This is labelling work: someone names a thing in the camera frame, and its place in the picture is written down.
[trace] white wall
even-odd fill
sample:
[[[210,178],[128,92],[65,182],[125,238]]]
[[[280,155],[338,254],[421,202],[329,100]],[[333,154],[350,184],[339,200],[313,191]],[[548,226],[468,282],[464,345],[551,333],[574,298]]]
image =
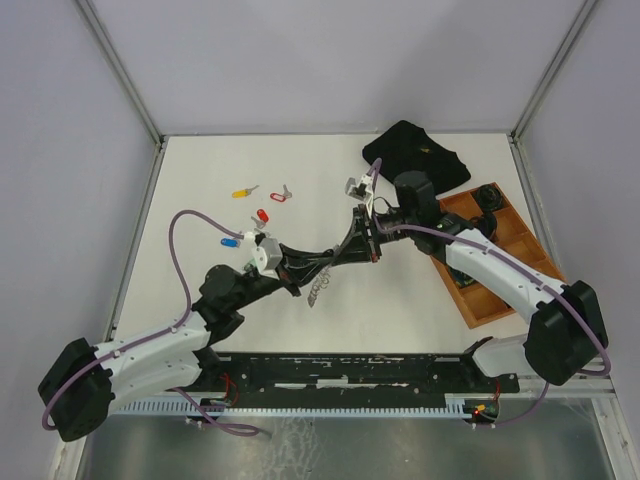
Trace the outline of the white wall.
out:
[[[640,447],[640,2],[602,2],[525,138],[570,279],[591,283]]]
[[[153,145],[71,1],[4,2],[0,65],[0,476],[42,479],[36,388],[104,330]]]
[[[511,130],[582,0],[94,0],[164,133]]]

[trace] tabletop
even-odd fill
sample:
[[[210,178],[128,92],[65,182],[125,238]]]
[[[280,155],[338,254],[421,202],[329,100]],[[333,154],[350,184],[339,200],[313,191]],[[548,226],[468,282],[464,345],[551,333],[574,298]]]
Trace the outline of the tabletop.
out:
[[[170,137],[117,323],[124,339],[178,318],[185,298],[168,251],[167,231],[176,212],[199,210],[234,231],[248,231],[264,209],[266,231],[299,250],[332,248],[345,236],[357,201],[344,194],[349,177],[369,167],[362,147],[377,135],[251,135]],[[431,137],[458,153],[471,180],[442,196],[497,182],[524,221],[531,218],[503,134],[437,134]],[[293,194],[269,198],[286,184]],[[251,195],[231,193],[260,185]],[[376,194],[395,204],[393,186],[380,178]],[[180,265],[194,300],[206,272],[216,264],[236,270],[251,258],[251,242],[220,244],[221,232],[198,218],[176,226]],[[245,323],[218,351],[446,353],[459,352],[486,336],[524,333],[513,314],[470,330],[431,260],[409,240],[383,246],[376,264],[331,269],[328,288],[315,306],[310,285],[293,298],[284,289],[242,309]]]

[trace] wooden tray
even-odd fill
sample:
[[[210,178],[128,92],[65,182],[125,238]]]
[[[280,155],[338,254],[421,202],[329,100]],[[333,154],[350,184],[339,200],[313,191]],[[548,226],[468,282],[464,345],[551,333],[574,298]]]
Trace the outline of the wooden tray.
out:
[[[496,183],[492,185],[500,190],[503,198],[502,208],[493,212],[498,221],[494,243],[539,272],[565,281],[504,192]],[[443,198],[440,200],[440,207],[466,219],[480,216],[482,210],[473,197],[476,190],[474,188]],[[466,287],[458,286],[449,267],[433,258],[432,260],[469,328],[479,327],[514,312],[511,307],[478,282]]]

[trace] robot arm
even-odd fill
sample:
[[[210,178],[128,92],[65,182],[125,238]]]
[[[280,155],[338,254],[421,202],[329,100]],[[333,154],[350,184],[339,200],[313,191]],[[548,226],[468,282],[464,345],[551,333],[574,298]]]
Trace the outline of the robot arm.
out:
[[[375,263],[382,255],[382,245],[404,238],[413,240],[423,253],[487,286],[530,324],[527,335],[485,339],[475,346],[473,359],[486,376],[535,372],[561,385],[593,359],[597,354],[593,342],[559,303],[558,296],[580,313],[599,342],[607,346],[595,292],[588,285],[577,282],[567,286],[547,277],[500,250],[466,220],[443,213],[422,173],[407,172],[396,179],[399,207],[383,215],[372,211],[372,183],[361,182],[365,186],[360,188],[354,181],[348,186],[352,196],[365,196],[366,204],[354,208],[349,232],[337,248],[302,252],[264,234],[248,234],[256,243],[252,251],[255,267],[241,274],[226,265],[214,266],[200,287],[202,297],[179,327],[171,323],[126,341],[94,347],[85,339],[67,345],[38,387],[45,405],[54,395],[59,397],[48,408],[61,438],[78,439],[133,400],[192,385],[201,375],[215,371],[219,361],[209,347],[243,323],[244,317],[238,313],[241,308],[280,288],[299,296],[300,288],[324,268]],[[482,248],[470,246],[474,243]],[[119,352],[118,348],[136,341],[135,348]],[[63,387],[82,368],[109,353],[113,353],[111,358]]]

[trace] black bag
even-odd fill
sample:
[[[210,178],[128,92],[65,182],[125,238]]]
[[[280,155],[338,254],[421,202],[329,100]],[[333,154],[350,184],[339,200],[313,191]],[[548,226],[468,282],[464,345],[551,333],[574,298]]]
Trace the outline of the black bag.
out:
[[[382,158],[380,174],[393,183],[402,172],[425,172],[436,195],[459,187],[471,174],[455,152],[438,145],[424,129],[401,120],[362,149],[362,156],[371,165]]]

